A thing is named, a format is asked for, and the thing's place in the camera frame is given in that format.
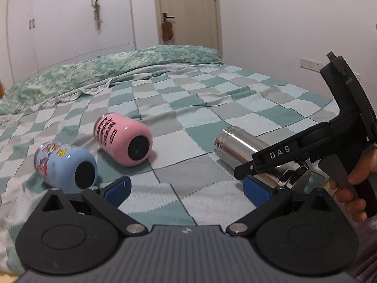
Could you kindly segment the stainless steel cup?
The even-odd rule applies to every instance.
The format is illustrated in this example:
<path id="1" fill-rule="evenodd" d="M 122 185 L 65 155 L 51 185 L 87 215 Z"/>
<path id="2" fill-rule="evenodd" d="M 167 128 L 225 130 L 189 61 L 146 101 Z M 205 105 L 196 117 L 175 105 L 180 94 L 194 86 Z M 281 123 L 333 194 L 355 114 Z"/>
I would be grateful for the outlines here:
<path id="1" fill-rule="evenodd" d="M 237 126 L 224 129 L 214 141 L 216 155 L 232 169 L 252 161 L 254 153 L 267 147 L 268 144 Z M 289 162 L 254 177 L 267 186 L 280 186 L 278 182 L 283 174 L 288 169 L 295 170 L 300 166 L 305 165 Z"/>

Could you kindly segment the blue cartoon cup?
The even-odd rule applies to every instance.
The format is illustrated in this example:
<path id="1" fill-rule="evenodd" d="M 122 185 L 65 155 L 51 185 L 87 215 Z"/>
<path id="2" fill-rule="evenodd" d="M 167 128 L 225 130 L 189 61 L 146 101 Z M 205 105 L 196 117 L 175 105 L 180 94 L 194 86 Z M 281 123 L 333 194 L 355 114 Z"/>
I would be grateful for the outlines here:
<path id="1" fill-rule="evenodd" d="M 86 149 L 47 142 L 34 154 L 34 168 L 50 187 L 78 194 L 95 184 L 98 171 L 94 156 Z"/>

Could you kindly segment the pink printed cup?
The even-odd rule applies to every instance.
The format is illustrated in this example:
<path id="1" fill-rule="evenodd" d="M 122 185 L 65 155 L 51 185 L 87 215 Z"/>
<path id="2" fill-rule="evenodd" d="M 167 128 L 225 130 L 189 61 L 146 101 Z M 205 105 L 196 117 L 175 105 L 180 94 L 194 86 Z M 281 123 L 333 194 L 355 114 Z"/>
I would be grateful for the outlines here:
<path id="1" fill-rule="evenodd" d="M 93 136 L 101 149 L 122 166 L 138 166 L 152 151 L 150 129 L 140 121 L 114 112 L 97 119 Z"/>

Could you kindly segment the green floral quilt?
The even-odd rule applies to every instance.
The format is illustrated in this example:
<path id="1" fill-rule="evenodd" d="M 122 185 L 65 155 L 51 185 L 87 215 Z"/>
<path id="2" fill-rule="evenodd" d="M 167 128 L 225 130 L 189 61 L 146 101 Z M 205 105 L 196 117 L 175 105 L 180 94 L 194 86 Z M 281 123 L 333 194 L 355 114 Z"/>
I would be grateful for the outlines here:
<path id="1" fill-rule="evenodd" d="M 1 115 L 37 111 L 51 100 L 82 87 L 120 79 L 143 67 L 169 63 L 221 64 L 222 58 L 216 49 L 208 47 L 157 45 L 59 66 L 43 74 L 32 75 L 11 87 L 1 98 Z"/>

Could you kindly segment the brown plush toy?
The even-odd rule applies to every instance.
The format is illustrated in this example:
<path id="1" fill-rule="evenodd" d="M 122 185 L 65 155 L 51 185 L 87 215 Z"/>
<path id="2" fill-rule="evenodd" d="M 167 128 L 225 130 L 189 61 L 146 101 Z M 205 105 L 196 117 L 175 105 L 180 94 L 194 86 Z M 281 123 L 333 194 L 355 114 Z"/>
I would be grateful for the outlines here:
<path id="1" fill-rule="evenodd" d="M 172 23 L 170 21 L 163 21 L 161 29 L 163 42 L 167 43 L 169 41 L 172 41 L 172 39 L 174 38 Z"/>

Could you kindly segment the beige wooden door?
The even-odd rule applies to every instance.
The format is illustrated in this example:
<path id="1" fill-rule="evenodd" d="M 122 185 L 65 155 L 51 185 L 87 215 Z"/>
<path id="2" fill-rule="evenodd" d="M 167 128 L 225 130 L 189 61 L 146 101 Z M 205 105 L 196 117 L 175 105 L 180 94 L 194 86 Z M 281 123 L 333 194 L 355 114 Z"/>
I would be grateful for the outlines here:
<path id="1" fill-rule="evenodd" d="M 159 43 L 197 45 L 222 51 L 221 15 L 218 0 L 155 0 Z M 174 38 L 162 40 L 163 13 L 175 16 L 172 23 Z"/>

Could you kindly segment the green hanging ornament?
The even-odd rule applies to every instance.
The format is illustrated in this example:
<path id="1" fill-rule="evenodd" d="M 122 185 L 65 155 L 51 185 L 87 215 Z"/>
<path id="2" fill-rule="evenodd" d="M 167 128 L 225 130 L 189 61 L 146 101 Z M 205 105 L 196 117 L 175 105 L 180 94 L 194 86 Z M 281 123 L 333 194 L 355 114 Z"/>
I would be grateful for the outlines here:
<path id="1" fill-rule="evenodd" d="M 91 0 L 91 7 L 93 9 L 94 26 L 97 31 L 101 29 L 102 20 L 100 18 L 100 4 L 98 0 Z"/>

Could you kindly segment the white wardrobe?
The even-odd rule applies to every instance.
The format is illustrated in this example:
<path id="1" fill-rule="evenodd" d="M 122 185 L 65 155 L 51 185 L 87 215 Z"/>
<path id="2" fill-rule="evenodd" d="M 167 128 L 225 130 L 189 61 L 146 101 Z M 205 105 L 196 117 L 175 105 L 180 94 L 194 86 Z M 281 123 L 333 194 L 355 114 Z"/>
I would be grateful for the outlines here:
<path id="1" fill-rule="evenodd" d="M 13 82 L 54 67 L 134 50 L 131 0 L 4 0 Z"/>

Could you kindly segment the beige wall switch panel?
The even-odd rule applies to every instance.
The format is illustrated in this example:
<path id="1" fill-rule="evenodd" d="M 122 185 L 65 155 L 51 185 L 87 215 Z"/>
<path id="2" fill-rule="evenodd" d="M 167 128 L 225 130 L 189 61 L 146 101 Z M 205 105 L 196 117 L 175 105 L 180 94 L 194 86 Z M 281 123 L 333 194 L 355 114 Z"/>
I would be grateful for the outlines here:
<path id="1" fill-rule="evenodd" d="M 310 70 L 313 72 L 320 72 L 320 70 L 323 68 L 323 63 L 300 58 L 300 68 Z"/>

